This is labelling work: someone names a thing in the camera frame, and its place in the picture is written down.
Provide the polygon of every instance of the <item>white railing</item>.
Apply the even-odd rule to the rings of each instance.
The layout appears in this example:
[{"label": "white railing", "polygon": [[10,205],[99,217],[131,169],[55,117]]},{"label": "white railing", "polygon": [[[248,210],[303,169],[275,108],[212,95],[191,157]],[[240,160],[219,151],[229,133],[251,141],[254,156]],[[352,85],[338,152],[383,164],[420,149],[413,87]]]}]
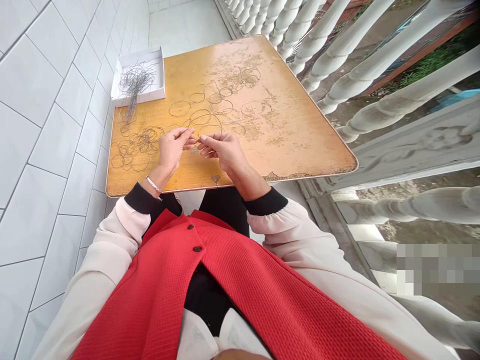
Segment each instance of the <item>white railing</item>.
[{"label": "white railing", "polygon": [[[350,0],[329,2],[329,8],[312,27],[326,0],[214,1],[220,4],[224,19],[231,27],[236,27],[236,31],[230,32],[232,37],[262,34],[278,48],[284,60],[298,47],[288,65],[295,75],[304,70],[306,62],[324,47],[350,3]],[[329,114],[339,104],[362,93],[420,38],[473,1],[430,0],[426,8],[393,39],[342,76],[330,89],[323,89],[326,95],[318,102],[320,109]],[[393,2],[374,0],[359,19],[329,45],[303,77],[301,83],[308,93],[314,92],[322,80],[346,61]],[[395,124],[448,87],[480,71],[479,59],[480,46],[477,46],[423,79],[364,107],[345,126],[337,128],[338,134],[346,143],[351,143],[362,134]],[[373,275],[374,280],[440,342],[477,352],[480,352],[479,322],[463,321],[423,296],[396,295],[396,283],[393,286],[387,282],[397,280],[398,244],[383,240],[375,225],[415,219],[480,224],[480,186],[436,188],[406,198],[378,201],[358,199],[355,189],[474,168],[480,166],[479,149],[480,96],[477,96],[357,146],[353,150],[359,161],[356,172],[327,179],[303,180],[300,186],[304,195],[304,190],[310,189],[307,201],[313,212],[321,206],[319,200],[314,202],[311,198],[312,191],[319,199],[325,194],[330,196],[336,210],[328,208],[317,221],[320,224],[322,219],[330,216],[329,213],[338,213],[335,224],[342,223],[345,232],[351,231],[353,242],[350,244],[354,249],[351,251],[363,259],[363,268],[368,268],[371,278]]]}]

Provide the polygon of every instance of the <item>black cuff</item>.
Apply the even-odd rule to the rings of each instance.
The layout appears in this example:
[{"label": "black cuff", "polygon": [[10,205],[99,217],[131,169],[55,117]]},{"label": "black cuff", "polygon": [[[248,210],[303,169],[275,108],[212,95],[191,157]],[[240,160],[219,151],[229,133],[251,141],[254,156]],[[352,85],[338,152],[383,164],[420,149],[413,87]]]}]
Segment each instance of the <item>black cuff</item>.
[{"label": "black cuff", "polygon": [[262,197],[253,201],[244,201],[246,209],[251,215],[266,216],[279,212],[287,206],[289,200],[273,187]]},{"label": "black cuff", "polygon": [[155,205],[161,204],[159,198],[154,198],[147,190],[145,190],[138,182],[132,190],[125,196],[125,202],[140,214],[150,214]]}]

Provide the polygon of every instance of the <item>hand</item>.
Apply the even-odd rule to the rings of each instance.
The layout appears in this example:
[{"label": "hand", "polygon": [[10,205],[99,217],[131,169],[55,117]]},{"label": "hand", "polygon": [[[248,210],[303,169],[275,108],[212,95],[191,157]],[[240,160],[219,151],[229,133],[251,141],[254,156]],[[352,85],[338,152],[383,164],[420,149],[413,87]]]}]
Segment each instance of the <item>hand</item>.
[{"label": "hand", "polygon": [[238,137],[231,132],[202,135],[198,140],[200,155],[205,159],[218,158],[220,168],[229,176],[238,169],[250,167]]},{"label": "hand", "polygon": [[173,175],[179,168],[182,151],[191,150],[197,139],[194,137],[194,129],[186,127],[177,127],[163,134],[158,140],[160,159],[158,165]]}]

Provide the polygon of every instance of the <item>white blouse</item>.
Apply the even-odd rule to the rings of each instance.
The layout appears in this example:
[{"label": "white blouse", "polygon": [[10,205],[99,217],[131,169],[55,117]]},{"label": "white blouse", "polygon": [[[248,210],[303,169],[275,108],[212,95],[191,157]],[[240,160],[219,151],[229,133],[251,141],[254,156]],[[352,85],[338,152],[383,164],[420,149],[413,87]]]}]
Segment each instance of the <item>white blouse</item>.
[{"label": "white blouse", "polygon": [[[354,271],[343,258],[335,237],[321,231],[298,203],[288,200],[280,211],[248,214],[263,246],[299,272],[408,359],[455,359],[391,296]],[[127,271],[150,224],[150,215],[132,209],[120,198],[104,219],[80,270],[65,291],[63,304],[33,359],[69,359],[92,321]],[[234,310],[214,338],[203,321],[184,310],[178,359],[210,360],[225,349],[243,349],[268,356],[248,324]]]}]

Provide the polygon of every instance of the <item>baluster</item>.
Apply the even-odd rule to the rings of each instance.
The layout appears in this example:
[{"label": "baluster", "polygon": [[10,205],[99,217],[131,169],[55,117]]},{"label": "baluster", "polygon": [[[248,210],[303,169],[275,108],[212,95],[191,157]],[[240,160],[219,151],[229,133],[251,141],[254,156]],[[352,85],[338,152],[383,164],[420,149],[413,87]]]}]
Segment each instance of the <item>baluster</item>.
[{"label": "baluster", "polygon": [[464,321],[445,307],[420,295],[392,295],[435,339],[456,349],[480,354],[480,322]]},{"label": "baluster", "polygon": [[248,34],[255,25],[255,18],[260,11],[260,2],[261,0],[253,0],[253,4],[250,7],[250,14],[248,15],[248,19],[246,20],[245,24],[241,28],[242,33]]},{"label": "baluster", "polygon": [[385,198],[338,201],[347,224],[384,224],[388,220],[441,220],[480,225],[480,186],[443,187],[406,199]]},{"label": "baluster", "polygon": [[397,273],[397,243],[393,241],[357,241],[372,270]]},{"label": "baluster", "polygon": [[334,1],[320,20],[318,20],[308,36],[303,39],[295,54],[295,60],[288,65],[295,75],[301,72],[305,67],[305,63],[324,46],[327,37],[334,29],[349,2],[350,0]]},{"label": "baluster", "polygon": [[442,91],[480,71],[479,59],[480,45],[477,45],[430,75],[360,109],[336,131],[346,143],[351,143],[360,134],[396,123]]},{"label": "baluster", "polygon": [[267,10],[272,0],[260,0],[260,10],[255,18],[255,26],[250,30],[250,35],[260,34],[260,30],[267,19]]},{"label": "baluster", "polygon": [[360,94],[387,68],[426,33],[444,19],[474,0],[431,0],[425,10],[397,36],[337,80],[318,106],[324,114],[335,111],[338,104]]},{"label": "baluster", "polygon": [[289,28],[290,24],[294,22],[295,17],[299,13],[299,7],[302,4],[302,0],[287,0],[283,10],[275,22],[275,28],[273,29],[273,35],[270,37],[270,43],[275,49],[278,44],[282,42],[284,34]]},{"label": "baluster", "polygon": [[263,23],[263,26],[261,27],[261,34],[265,36],[267,39],[270,36],[270,33],[274,29],[274,23],[275,20],[280,15],[280,12],[284,8],[285,3],[287,0],[272,0],[270,3],[270,6],[268,7],[268,10],[266,12],[266,20]]},{"label": "baluster", "polygon": [[243,24],[245,24],[245,22],[249,18],[250,8],[252,7],[253,3],[254,3],[253,0],[246,0],[245,1],[245,4],[243,6],[243,10],[242,10],[241,14],[238,16],[238,19],[237,19],[238,26],[240,26],[240,27],[243,26]]},{"label": "baluster", "polygon": [[308,93],[317,89],[323,79],[337,70],[347,60],[347,57],[355,50],[367,31],[394,1],[375,0],[372,2],[365,13],[328,47],[315,61],[308,77],[301,82]]},{"label": "baluster", "polygon": [[286,31],[285,39],[283,40],[281,49],[278,51],[284,60],[292,54],[295,45],[298,44],[302,36],[307,33],[319,7],[325,4],[325,2],[326,0],[308,0],[301,8],[293,24],[291,24]]},{"label": "baluster", "polygon": [[237,6],[240,4],[240,0],[232,0],[230,5],[228,6],[228,8],[230,9],[230,11],[233,12],[237,9]]},{"label": "baluster", "polygon": [[233,13],[233,18],[234,18],[234,19],[238,19],[239,16],[240,16],[240,14],[241,14],[242,11],[244,10],[245,1],[246,1],[246,0],[240,0],[240,2],[238,3],[238,6],[236,7],[235,12]]}]

